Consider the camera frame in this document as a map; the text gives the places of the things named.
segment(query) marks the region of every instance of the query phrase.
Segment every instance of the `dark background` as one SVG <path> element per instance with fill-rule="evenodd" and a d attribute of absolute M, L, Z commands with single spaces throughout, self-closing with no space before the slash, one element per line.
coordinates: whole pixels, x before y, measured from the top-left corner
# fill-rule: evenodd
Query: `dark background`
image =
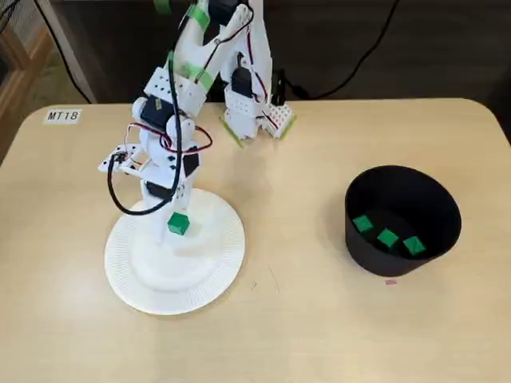
<path fill-rule="evenodd" d="M 311 93 L 328 90 L 376 39 L 392 2 L 266 0 L 274 68 Z M 188 8 L 175 0 L 173 15 L 160 16 L 145 0 L 52 3 L 99 102 L 141 94 Z M 401 0 L 383 43 L 331 98 L 405 97 L 479 101 L 511 139 L 511 1 Z"/>

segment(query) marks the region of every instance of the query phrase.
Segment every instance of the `tabletop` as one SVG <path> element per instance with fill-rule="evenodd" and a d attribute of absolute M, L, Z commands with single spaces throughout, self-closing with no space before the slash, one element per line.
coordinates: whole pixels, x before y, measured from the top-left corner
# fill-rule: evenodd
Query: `tabletop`
<path fill-rule="evenodd" d="M 78 105 L 78 124 L 29 116 L 0 168 L 0 381 L 504 382 L 511 373 L 511 152 L 467 100 L 293 102 L 285 140 L 244 148 L 223 105 L 197 123 L 214 145 L 196 187 L 244 223 L 239 275 L 212 304 L 157 317 L 126 306 L 104 271 L 120 212 L 98 164 L 130 105 Z M 344 243 L 344 195 L 362 171 L 417 168 L 458 202 L 447 255 L 386 279 Z M 125 205 L 139 182 L 116 175 Z"/>

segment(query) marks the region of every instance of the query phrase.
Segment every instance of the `black cable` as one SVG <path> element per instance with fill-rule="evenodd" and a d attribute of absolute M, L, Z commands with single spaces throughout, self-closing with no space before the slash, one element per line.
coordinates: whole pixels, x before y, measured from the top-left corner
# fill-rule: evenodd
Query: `black cable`
<path fill-rule="evenodd" d="M 16 10 L 16 6 L 21 0 L 14 0 L 12 3 L 10 3 L 6 8 L 3 9 L 3 11 L 0 13 L 0 19 L 2 19 L 7 14 L 7 19 L 4 22 L 2 28 L 0 29 L 0 34 L 3 33 L 4 30 L 6 30 L 7 25 L 10 22 L 10 19 L 13 17 L 13 13 Z"/>
<path fill-rule="evenodd" d="M 36 8 L 38 9 L 39 14 L 41 15 L 42 19 L 44 20 L 44 22 L 46 24 L 46 27 L 50 31 L 51 37 L 52 37 L 53 41 L 55 42 L 55 46 L 57 47 L 58 53 L 61 55 L 62 62 L 64 62 L 65 71 L 67 72 L 67 75 L 69 76 L 69 79 L 73 83 L 74 88 L 80 93 L 80 95 L 83 98 L 85 98 L 87 103 L 92 104 L 90 99 L 83 92 L 83 90 L 81 90 L 81 88 L 78 86 L 78 83 L 74 80 L 73 73 L 71 72 L 71 69 L 69 68 L 67 60 L 65 59 L 64 52 L 62 51 L 62 47 L 61 47 L 60 43 L 58 42 L 57 36 L 55 35 L 55 32 L 53 31 L 53 29 L 52 29 L 52 27 L 50 25 L 50 22 L 48 21 L 48 18 L 46 17 L 45 13 L 42 11 L 41 6 L 39 5 L 39 1 L 38 0 L 34 0 L 34 4 L 35 4 Z"/>
<path fill-rule="evenodd" d="M 179 38 L 181 37 L 181 33 L 183 32 L 184 25 L 186 24 L 187 21 L 188 21 L 188 17 L 184 18 L 181 21 L 180 26 L 177 31 L 177 38 L 172 46 L 171 53 L 174 52 L 174 50 L 177 46 L 177 42 L 179 41 Z M 174 195 L 176 194 L 177 187 L 179 185 L 179 178 L 180 178 L 180 174 L 181 174 L 181 165 L 182 165 L 182 160 L 183 160 L 183 143 L 182 143 L 179 105 L 177 103 L 176 84 L 174 82 L 174 72 L 173 72 L 174 64 L 173 64 L 173 62 L 174 62 L 173 54 L 169 54 L 168 60 L 167 60 L 168 83 L 170 84 L 170 93 L 171 93 L 171 97 L 172 97 L 172 108 L 174 111 L 174 118 L 176 120 L 176 149 L 177 149 L 176 150 L 177 151 L 177 153 L 176 153 L 176 157 L 177 157 L 177 159 L 176 159 L 176 173 L 174 175 L 174 181 L 172 182 L 172 187 L 170 189 L 170 196 L 166 199 L 163 199 L 157 205 L 155 205 L 147 210 L 143 210 L 143 211 L 132 211 L 132 210 L 129 210 L 128 208 L 124 207 L 122 205 L 121 201 L 119 201 L 119 199 L 117 198 L 117 196 L 115 194 L 115 190 L 113 189 L 113 184 L 112 184 L 113 165 L 115 164 L 115 161 L 117 160 L 117 156 L 119 156 L 120 153 L 117 153 L 117 155 L 112 155 L 110 157 L 109 167 L 108 167 L 108 171 L 107 171 L 107 178 L 106 178 L 107 184 L 109 186 L 109 194 L 110 194 L 110 197 L 112 197 L 112 201 L 113 201 L 113 203 L 115 203 L 115 206 L 117 206 L 117 208 L 120 211 L 122 211 L 123 213 L 125 213 L 126 215 L 134 215 L 134 216 L 149 215 L 149 214 L 152 214 L 152 213 L 160 210 L 161 208 L 163 208 L 165 205 L 167 205 L 168 203 L 170 203 L 172 201 L 172 199 L 174 198 Z"/>
<path fill-rule="evenodd" d="M 337 85 L 332 90 L 329 90 L 325 93 L 321 93 L 318 96 L 311 97 L 310 93 L 303 87 L 299 85 L 293 85 L 289 79 L 286 78 L 286 83 L 291 87 L 291 91 L 297 96 L 298 98 L 302 100 L 319 100 L 321 98 L 325 98 L 328 96 L 331 96 L 334 93 L 337 93 L 340 89 L 344 88 L 346 85 L 349 84 L 351 80 L 355 77 L 358 70 L 364 63 L 364 61 L 378 48 L 380 43 L 382 42 L 383 38 L 386 35 L 387 30 L 390 27 L 390 23 L 392 22 L 392 17 L 394 16 L 394 13 L 396 11 L 396 8 L 398 7 L 398 4 L 401 0 L 394 0 L 394 3 L 392 4 L 392 7 L 390 8 L 390 12 L 388 16 L 386 17 L 385 23 L 383 24 L 383 27 L 380 31 L 380 34 L 378 35 L 378 38 L 373 43 L 373 45 L 362 55 L 362 57 L 358 60 L 357 64 L 355 65 L 354 69 L 351 71 L 350 75 L 346 77 L 346 79 L 341 82 L 341 84 Z"/>
<path fill-rule="evenodd" d="M 235 33 L 232 34 L 232 36 L 229 36 L 228 38 L 225 38 L 224 40 L 220 40 L 218 44 L 215 46 L 215 49 L 211 52 L 211 54 L 208 57 L 208 60 L 204 64 L 204 67 L 200 70 L 200 72 L 195 77 L 195 83 L 199 82 L 199 79 L 202 77 L 204 72 L 208 70 L 209 64 L 211 63 L 211 60 L 213 59 L 213 56 L 215 56 L 216 51 L 218 50 L 218 47 L 226 42 L 230 42 L 233 38 L 235 38 L 242 30 L 247 28 L 253 21 L 254 21 L 254 9 L 247 3 L 244 4 L 248 10 L 252 12 L 250 19 L 243 25 L 241 28 L 239 28 Z"/>

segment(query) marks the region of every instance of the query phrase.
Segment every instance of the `robotic arm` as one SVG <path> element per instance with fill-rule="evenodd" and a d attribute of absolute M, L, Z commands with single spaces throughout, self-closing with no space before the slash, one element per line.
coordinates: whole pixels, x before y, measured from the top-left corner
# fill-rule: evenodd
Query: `robotic arm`
<path fill-rule="evenodd" d="M 141 128 L 139 144 L 120 145 L 100 165 L 106 172 L 114 156 L 113 171 L 141 178 L 142 195 L 147 206 L 170 201 L 168 209 L 185 212 L 193 181 L 200 166 L 200 151 L 211 145 L 211 137 L 193 118 L 202 109 L 209 89 L 220 74 L 225 87 L 226 127 L 240 139 L 254 138 L 259 128 L 280 138 L 294 120 L 287 105 L 271 104 L 272 60 L 263 19 L 263 0 L 198 0 L 190 6 L 180 26 L 175 51 L 164 67 L 158 67 L 144 89 L 146 97 L 133 103 L 133 126 Z M 222 26 L 220 33 L 204 45 L 204 32 L 211 17 Z M 168 63 L 176 88 L 178 115 L 174 113 Z M 182 166 L 179 184 L 172 193 L 177 170 L 176 119 L 180 122 Z M 210 144 L 200 147 L 194 141 L 199 130 Z M 137 163 L 145 152 L 149 159 Z"/>

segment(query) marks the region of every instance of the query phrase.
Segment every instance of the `white paper plate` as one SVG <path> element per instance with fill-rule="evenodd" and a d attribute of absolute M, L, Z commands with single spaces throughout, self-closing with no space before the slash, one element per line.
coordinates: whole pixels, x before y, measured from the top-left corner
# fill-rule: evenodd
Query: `white paper plate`
<path fill-rule="evenodd" d="M 140 201 L 133 210 L 144 208 Z M 245 253 L 235 210 L 219 196 L 193 189 L 188 217 L 184 236 L 166 231 L 162 240 L 154 228 L 167 225 L 166 214 L 123 215 L 117 221 L 106 243 L 105 270 L 125 303 L 149 314 L 187 313 L 218 298 L 234 281 Z"/>

